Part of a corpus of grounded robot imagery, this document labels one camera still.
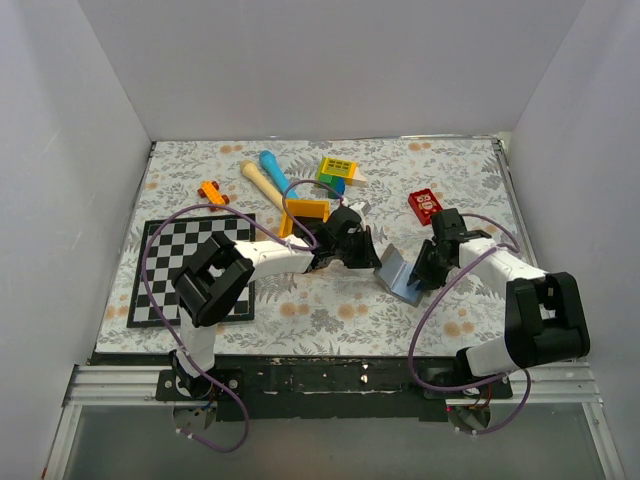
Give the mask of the grey card holder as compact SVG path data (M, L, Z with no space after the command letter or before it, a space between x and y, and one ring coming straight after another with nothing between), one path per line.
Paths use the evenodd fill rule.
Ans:
M418 307L424 296L419 281L410 280L419 256L420 253L416 253L412 259L406 260L400 250L390 243L380 257L381 266L373 271L377 282L388 294L413 307Z

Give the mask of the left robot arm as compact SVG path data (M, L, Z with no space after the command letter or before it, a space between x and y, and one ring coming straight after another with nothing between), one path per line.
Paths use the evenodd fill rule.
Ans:
M340 206L327 220L298 224L276 240L251 242L212 234L171 280L180 315L172 369L180 390L193 400L211 392L216 325L228 317L250 283L285 273L306 274L335 260L348 269L382 266L371 228L358 209Z

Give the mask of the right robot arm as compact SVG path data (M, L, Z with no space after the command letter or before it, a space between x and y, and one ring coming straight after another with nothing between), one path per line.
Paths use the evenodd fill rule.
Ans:
M456 353L454 389L471 398L491 377L586 356L591 339L576 279L524 262L514 242L498 243L483 230L470 230L465 219L455 208L432 216L434 235L424 241L409 276L436 294L427 316L468 274L505 301L502 336Z

